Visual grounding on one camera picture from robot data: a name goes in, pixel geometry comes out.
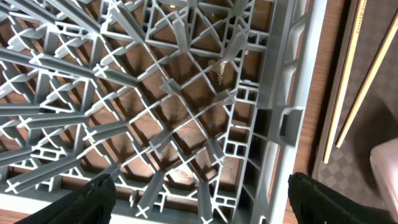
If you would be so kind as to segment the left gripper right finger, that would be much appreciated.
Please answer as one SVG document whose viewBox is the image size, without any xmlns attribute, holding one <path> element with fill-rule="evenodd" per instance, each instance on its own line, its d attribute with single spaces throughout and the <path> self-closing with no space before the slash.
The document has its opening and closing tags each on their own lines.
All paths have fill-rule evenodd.
<svg viewBox="0 0 398 224">
<path fill-rule="evenodd" d="M 360 205 L 302 172 L 290 175 L 288 198 L 300 224 L 395 222 L 386 211 Z"/>
</svg>

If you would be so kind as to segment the pink bowl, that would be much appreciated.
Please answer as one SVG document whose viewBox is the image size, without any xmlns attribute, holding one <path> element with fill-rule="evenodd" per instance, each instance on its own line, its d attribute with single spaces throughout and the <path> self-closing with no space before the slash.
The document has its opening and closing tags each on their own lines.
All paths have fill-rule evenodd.
<svg viewBox="0 0 398 224">
<path fill-rule="evenodd" d="M 370 164 L 381 197 L 397 222 L 397 138 L 374 147 Z"/>
</svg>

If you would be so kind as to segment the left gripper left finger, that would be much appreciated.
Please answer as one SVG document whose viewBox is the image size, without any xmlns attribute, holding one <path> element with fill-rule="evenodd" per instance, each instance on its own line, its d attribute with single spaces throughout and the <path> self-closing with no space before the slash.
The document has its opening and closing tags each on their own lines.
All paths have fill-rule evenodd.
<svg viewBox="0 0 398 224">
<path fill-rule="evenodd" d="M 35 212 L 19 224 L 108 224 L 116 204 L 116 187 L 109 174 L 101 174 L 82 188 Z"/>
</svg>

